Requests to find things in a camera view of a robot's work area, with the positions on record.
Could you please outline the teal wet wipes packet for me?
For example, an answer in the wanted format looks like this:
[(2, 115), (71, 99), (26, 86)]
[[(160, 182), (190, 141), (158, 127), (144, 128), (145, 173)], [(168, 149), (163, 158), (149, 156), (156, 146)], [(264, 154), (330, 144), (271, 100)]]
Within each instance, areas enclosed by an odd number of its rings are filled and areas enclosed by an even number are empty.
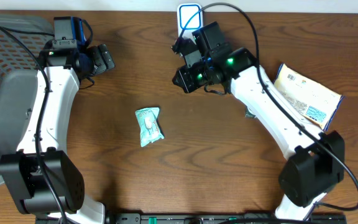
[(159, 112), (159, 107), (143, 108), (135, 112), (140, 128), (140, 145), (142, 147), (164, 138), (157, 122)]

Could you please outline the large white snack bag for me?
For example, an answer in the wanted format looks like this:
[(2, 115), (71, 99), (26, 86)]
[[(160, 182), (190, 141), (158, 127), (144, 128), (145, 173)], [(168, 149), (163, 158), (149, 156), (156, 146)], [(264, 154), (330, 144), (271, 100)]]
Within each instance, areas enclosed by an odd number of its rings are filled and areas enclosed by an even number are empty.
[(284, 63), (278, 69), (274, 86), (300, 114), (324, 131), (328, 130), (344, 98)]

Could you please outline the dark green round-label packet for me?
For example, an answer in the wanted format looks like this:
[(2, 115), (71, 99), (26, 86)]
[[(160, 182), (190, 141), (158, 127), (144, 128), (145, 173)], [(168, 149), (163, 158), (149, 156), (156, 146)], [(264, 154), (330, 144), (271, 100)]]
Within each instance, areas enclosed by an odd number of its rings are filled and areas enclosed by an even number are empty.
[(253, 114), (253, 112), (248, 107), (246, 107), (245, 117), (255, 119), (256, 115)]

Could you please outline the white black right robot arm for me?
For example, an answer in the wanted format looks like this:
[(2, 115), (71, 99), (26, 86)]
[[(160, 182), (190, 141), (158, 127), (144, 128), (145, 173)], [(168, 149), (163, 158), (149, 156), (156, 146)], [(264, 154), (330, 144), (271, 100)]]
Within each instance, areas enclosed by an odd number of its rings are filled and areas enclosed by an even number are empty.
[(306, 221), (313, 209), (344, 178), (344, 140), (324, 133), (304, 119), (280, 94), (259, 61), (244, 48), (223, 45), (202, 51), (196, 46), (174, 47), (185, 65), (173, 83), (191, 93), (209, 84), (223, 84), (226, 92), (250, 108), (278, 144), (286, 164), (278, 181), (284, 191), (275, 211), (280, 220)]

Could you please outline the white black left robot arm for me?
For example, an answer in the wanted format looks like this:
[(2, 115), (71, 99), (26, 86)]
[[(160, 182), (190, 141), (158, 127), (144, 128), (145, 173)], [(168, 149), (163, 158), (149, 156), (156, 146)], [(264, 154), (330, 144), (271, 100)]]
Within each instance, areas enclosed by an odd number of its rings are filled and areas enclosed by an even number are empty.
[(21, 214), (36, 222), (113, 223), (105, 205), (85, 193), (85, 181), (67, 154), (73, 100), (83, 79), (114, 68), (106, 45), (43, 49), (38, 87), (25, 133), (0, 159), (3, 181)]

